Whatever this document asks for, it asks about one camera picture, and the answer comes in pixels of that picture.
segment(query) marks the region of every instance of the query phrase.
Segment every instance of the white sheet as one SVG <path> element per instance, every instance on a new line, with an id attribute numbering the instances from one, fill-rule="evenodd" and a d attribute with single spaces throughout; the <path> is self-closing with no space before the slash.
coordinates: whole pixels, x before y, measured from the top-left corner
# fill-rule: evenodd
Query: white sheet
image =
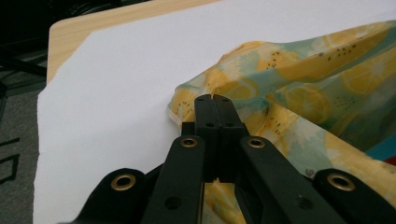
<path id="1" fill-rule="evenodd" d="M 34 223 L 72 221 L 108 173 L 162 163 L 174 88 L 228 50 L 392 19 L 393 0 L 231 0 L 92 33 L 39 95 Z"/>

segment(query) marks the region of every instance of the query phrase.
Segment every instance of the wooden table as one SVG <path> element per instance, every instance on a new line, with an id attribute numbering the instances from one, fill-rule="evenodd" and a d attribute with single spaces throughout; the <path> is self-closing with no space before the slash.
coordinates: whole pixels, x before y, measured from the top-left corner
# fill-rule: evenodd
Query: wooden table
<path id="1" fill-rule="evenodd" d="M 58 21 L 49 30 L 47 83 L 84 39 L 96 30 L 197 7 L 218 0 L 154 0 Z"/>

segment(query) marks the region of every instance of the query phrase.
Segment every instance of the gray carpet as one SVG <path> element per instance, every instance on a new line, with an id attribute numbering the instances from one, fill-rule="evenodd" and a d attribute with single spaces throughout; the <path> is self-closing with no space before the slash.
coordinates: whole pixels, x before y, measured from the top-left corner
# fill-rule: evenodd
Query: gray carpet
<path id="1" fill-rule="evenodd" d="M 6 99 L 0 120 L 0 223 L 33 223 L 38 159 L 36 104 L 41 90 Z"/>

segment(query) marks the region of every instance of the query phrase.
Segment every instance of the crumpled cloth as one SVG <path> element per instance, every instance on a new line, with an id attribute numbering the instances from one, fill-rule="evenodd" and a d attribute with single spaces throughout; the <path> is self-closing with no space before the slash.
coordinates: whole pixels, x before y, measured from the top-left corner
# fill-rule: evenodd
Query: crumpled cloth
<path id="1" fill-rule="evenodd" d="M 194 99 L 208 93 L 230 98 L 250 134 L 269 139 L 302 175 L 346 171 L 396 207 L 396 167 L 364 153 L 396 133 L 396 21 L 242 44 L 176 88 L 170 118 L 193 121 Z M 231 184 L 206 184 L 205 206 L 245 222 Z"/>

